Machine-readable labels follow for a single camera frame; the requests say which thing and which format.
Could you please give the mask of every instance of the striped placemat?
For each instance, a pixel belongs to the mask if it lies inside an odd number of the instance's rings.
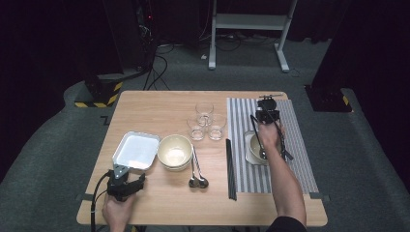
[[[272,192],[269,167],[251,164],[246,160],[245,133],[253,131],[249,115],[255,116],[257,101],[257,99],[227,99],[228,136],[232,141],[238,192]],[[277,104],[280,120],[285,126],[286,150],[294,157],[287,163],[301,183],[303,193],[318,192],[292,101],[277,101]]]

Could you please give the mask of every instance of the clear drinking glass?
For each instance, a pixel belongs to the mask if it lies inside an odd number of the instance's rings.
[[[198,122],[198,115],[192,114],[187,119],[187,124],[189,127],[188,134],[192,140],[201,140],[205,136],[205,126],[201,126]]]
[[[196,113],[198,115],[198,123],[202,127],[212,124],[214,105],[209,102],[199,102],[196,104]]]
[[[214,114],[212,124],[208,126],[208,136],[214,140],[222,139],[225,126],[226,117],[221,114]]]

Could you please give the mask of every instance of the white metal frame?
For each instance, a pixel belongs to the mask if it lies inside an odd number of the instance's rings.
[[[282,31],[279,43],[275,43],[280,67],[284,73],[289,72],[286,58],[283,54],[283,46],[286,41],[287,32],[292,22],[298,0],[292,0],[290,10],[287,15],[266,15],[266,14],[217,14],[217,0],[214,0],[212,16],[212,37],[209,51],[209,69],[217,67],[216,33],[217,28],[224,29],[253,29]]]

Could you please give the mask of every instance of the black chopsticks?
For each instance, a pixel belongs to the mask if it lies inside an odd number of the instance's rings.
[[[229,196],[229,199],[237,200],[236,186],[235,186],[235,174],[233,173],[232,146],[231,146],[231,141],[228,138],[226,138],[226,161],[227,161],[227,171],[228,171],[228,196]]]

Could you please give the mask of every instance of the wooden table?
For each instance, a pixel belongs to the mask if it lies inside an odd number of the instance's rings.
[[[278,92],[227,91],[125,91],[116,106],[109,129],[86,189],[93,194],[100,177],[112,169],[112,156],[128,131],[141,131],[164,138],[170,134],[188,136],[187,115],[194,113],[195,104],[212,102],[215,113],[226,115],[226,98],[257,99]],[[287,96],[276,99],[286,100]],[[207,188],[189,188],[190,166],[181,172],[169,172],[155,158],[146,171],[144,190],[137,193],[130,224],[164,225],[270,225],[277,217],[270,193],[238,192],[238,200],[228,199],[225,139],[205,137],[193,141],[202,174],[209,180]],[[131,171],[130,181],[140,171]],[[106,181],[99,192],[106,190]],[[320,199],[304,195],[307,226],[323,226],[327,216]],[[90,224],[91,201],[83,200],[77,221]],[[97,202],[96,223],[106,224],[102,215],[103,196]]]

